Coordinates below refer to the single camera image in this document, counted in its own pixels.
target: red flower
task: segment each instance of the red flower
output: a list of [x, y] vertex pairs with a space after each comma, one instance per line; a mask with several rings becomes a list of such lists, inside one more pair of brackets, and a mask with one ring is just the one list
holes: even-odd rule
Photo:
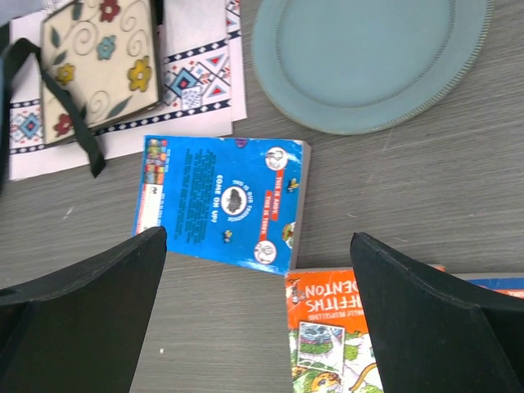
[[60, 115], [58, 117], [58, 123], [52, 126], [56, 131], [56, 137], [66, 135], [72, 128], [71, 118], [68, 115]]
[[115, 16], [120, 13], [120, 6], [116, 2], [117, 0], [104, 0], [100, 4], [100, 11], [102, 12], [100, 15], [101, 22], [112, 22]]

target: orange book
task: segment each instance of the orange book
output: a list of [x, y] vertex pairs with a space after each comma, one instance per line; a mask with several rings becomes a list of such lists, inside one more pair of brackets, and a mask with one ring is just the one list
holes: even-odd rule
[[353, 269], [292, 270], [286, 298], [294, 393], [383, 392]]

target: cartoon face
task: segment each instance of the cartoon face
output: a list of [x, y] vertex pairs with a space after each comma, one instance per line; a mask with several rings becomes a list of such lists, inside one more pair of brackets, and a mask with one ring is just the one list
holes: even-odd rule
[[276, 161], [280, 161], [282, 157], [284, 157], [284, 154], [280, 150], [268, 151], [268, 153], [265, 155], [265, 158], [271, 158]]
[[321, 373], [311, 382], [311, 391], [315, 393], [334, 393], [341, 388], [341, 379], [335, 373]]

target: leaf design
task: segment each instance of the leaf design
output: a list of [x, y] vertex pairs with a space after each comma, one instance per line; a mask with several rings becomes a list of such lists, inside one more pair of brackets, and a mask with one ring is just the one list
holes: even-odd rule
[[127, 97], [125, 100], [123, 100], [122, 102], [119, 102], [118, 104], [116, 104], [113, 109], [111, 109], [109, 111], [109, 115], [107, 115], [106, 119], [110, 119], [111, 117], [115, 117], [117, 116], [121, 111], [124, 110], [124, 108], [128, 105], [129, 103], [129, 100], [131, 99], [132, 96], [129, 96]]
[[80, 15], [82, 15], [82, 7], [84, 6], [81, 2], [76, 2], [73, 6], [73, 20], [80, 19]]
[[51, 27], [51, 43], [54, 47], [60, 47], [60, 35], [54, 27]]
[[67, 51], [62, 52], [60, 55], [58, 55], [55, 59], [55, 61], [52, 63], [54, 66], [62, 63], [67, 57]]

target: black object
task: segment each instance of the black object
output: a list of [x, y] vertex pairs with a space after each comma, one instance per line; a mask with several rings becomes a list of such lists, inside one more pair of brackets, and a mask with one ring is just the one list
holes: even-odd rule
[[97, 177], [106, 167], [104, 155], [98, 146], [98, 142], [85, 124], [85, 108], [79, 111], [70, 94], [58, 85], [58, 83], [42, 67], [40, 48], [31, 43], [27, 38], [20, 38], [12, 45], [2, 51], [3, 59], [3, 113], [2, 113], [2, 140], [9, 142], [10, 116], [9, 106], [12, 97], [12, 81], [18, 71], [22, 68], [30, 55], [35, 55], [40, 70], [40, 76], [49, 91], [62, 104], [71, 119], [75, 130], [75, 139], [88, 154], [91, 173]]
[[356, 233], [351, 259], [386, 393], [524, 391], [524, 301]]
[[0, 291], [0, 392], [129, 392], [164, 268], [163, 228]]
[[[7, 22], [5, 25], [0, 26], [0, 52], [3, 52], [3, 50], [9, 45], [9, 22]], [[9, 127], [7, 130], [6, 135], [6, 129], [4, 127], [4, 123], [7, 121], [7, 124], [9, 126], [9, 106], [10, 106], [10, 100], [6, 100], [4, 97], [6, 96], [6, 88], [3, 83], [3, 66], [0, 69], [0, 79], [2, 79], [2, 91], [0, 92], [0, 193], [2, 193], [2, 187], [4, 178], [6, 177], [7, 173], [7, 164], [9, 161]]]

